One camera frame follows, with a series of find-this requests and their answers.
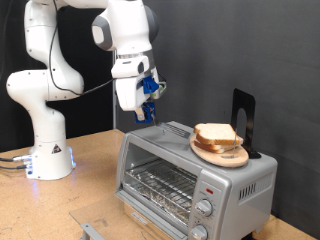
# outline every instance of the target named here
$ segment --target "toaster oven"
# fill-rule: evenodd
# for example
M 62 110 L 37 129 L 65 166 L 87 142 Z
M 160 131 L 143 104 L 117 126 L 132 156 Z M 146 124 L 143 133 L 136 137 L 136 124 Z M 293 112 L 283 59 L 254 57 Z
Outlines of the toaster oven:
M 173 239 L 239 240 L 270 217 L 277 161 L 261 155 L 224 168 L 199 158 L 189 139 L 156 126 L 136 130 L 122 142 L 117 195 Z

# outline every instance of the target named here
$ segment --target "wooden plate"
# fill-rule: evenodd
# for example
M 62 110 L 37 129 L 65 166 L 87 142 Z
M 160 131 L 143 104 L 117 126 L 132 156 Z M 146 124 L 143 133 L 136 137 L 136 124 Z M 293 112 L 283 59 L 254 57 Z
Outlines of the wooden plate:
M 203 150 L 201 148 L 198 148 L 194 145 L 194 140 L 196 138 L 196 135 L 193 135 L 190 138 L 190 146 L 192 150 L 203 160 L 206 160 L 207 162 L 213 163 L 215 165 L 219 165 L 222 167 L 241 167 L 245 164 L 247 164 L 249 160 L 249 155 L 247 151 L 243 147 L 236 147 L 234 150 L 235 158 L 233 157 L 233 150 L 226 151 L 224 153 L 212 153 L 208 152 L 206 150 Z

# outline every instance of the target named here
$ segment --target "dark wall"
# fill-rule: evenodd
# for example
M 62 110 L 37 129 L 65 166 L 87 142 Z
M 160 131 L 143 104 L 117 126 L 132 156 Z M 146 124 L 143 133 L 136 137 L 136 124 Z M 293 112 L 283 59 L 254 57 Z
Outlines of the dark wall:
M 320 1 L 144 2 L 160 21 L 154 56 L 168 80 L 158 118 L 230 123 L 233 89 L 254 95 L 253 146 L 279 163 L 272 209 L 320 239 Z M 117 115 L 120 130 L 145 127 Z
M 25 50 L 26 2 L 0 1 L 0 152 L 33 145 L 29 114 L 6 91 L 11 73 L 46 68 Z M 98 48 L 91 33 L 91 24 L 101 12 L 101 9 L 68 7 L 58 15 L 62 53 L 70 66 L 83 76 L 85 90 L 111 79 L 112 53 Z M 49 102 L 48 106 L 64 114 L 67 138 L 112 129 L 111 85 L 77 99 Z

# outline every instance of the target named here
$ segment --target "black cable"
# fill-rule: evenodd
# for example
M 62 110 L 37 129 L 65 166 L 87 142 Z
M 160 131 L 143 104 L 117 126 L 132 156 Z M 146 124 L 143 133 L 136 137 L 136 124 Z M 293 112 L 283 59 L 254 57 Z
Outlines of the black cable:
M 54 37 L 55 37 L 55 35 L 56 35 L 56 33 L 57 33 L 57 30 L 58 30 L 58 8 L 57 8 L 56 1 L 55 1 L 55 0 L 52 0 L 52 1 L 53 1 L 53 3 L 54 3 L 54 7 L 55 7 L 55 9 L 56 9 L 56 21 L 57 21 L 57 25 L 56 25 L 56 28 L 54 29 L 53 37 L 52 37 L 52 40 L 51 40 L 50 52 L 49 52 L 49 69 L 50 69 L 50 75 L 51 75 L 51 79 L 52 79 L 53 85 L 54 85 L 56 88 L 58 88 L 59 90 L 61 90 L 61 91 L 68 91 L 68 92 L 71 92 L 71 93 L 73 93 L 73 94 L 75 94 L 75 95 L 77 95 L 77 96 L 83 96 L 83 95 L 85 95 L 85 94 L 92 93 L 93 91 L 96 91 L 96 90 L 98 90 L 98 89 L 100 89 L 100 88 L 108 85 L 109 83 L 111 83 L 111 82 L 114 80 L 114 78 L 111 79 L 111 80 L 109 80 L 108 82 L 106 82 L 106 83 L 104 83 L 104 84 L 102 84 L 102 85 L 100 85 L 100 86 L 98 86 L 98 87 L 95 87 L 95 88 L 93 88 L 93 89 L 90 89 L 90 90 L 88 90 L 88 91 L 86 91 L 86 92 L 84 92 L 84 93 L 76 93 L 76 92 L 74 92 L 74 91 L 71 90 L 71 89 L 65 89 L 65 88 L 61 88 L 61 87 L 57 86 L 57 84 L 55 83 L 55 81 L 54 81 L 54 79 L 53 79 L 53 74 L 52 74 L 52 69 L 51 69 L 51 53 L 52 53 L 52 47 L 53 47 Z
M 13 159 L 10 158 L 0 158 L 1 162 L 13 162 Z
M 26 165 L 20 165 L 20 166 L 18 166 L 18 167 L 14 167 L 14 168 L 7 168 L 7 167 L 0 166 L 0 168 L 2 168 L 2 169 L 8 169 L 8 170 L 19 170 L 19 169 L 26 169 L 27 166 L 26 166 Z
M 162 74 L 159 72 L 159 71 L 157 71 L 158 72 L 158 74 L 160 75 L 160 77 L 165 81 L 165 82 L 167 82 L 167 79 L 164 77 L 164 76 L 162 76 Z

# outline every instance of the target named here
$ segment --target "control knob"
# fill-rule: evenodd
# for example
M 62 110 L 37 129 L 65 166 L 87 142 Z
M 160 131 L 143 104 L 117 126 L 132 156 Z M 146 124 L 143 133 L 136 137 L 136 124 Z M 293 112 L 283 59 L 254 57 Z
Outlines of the control knob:
M 207 229 L 202 225 L 194 227 L 191 230 L 191 235 L 194 240 L 206 240 L 208 238 Z
M 204 217 L 209 217 L 212 213 L 212 206 L 208 200 L 201 200 L 196 203 L 195 208 Z

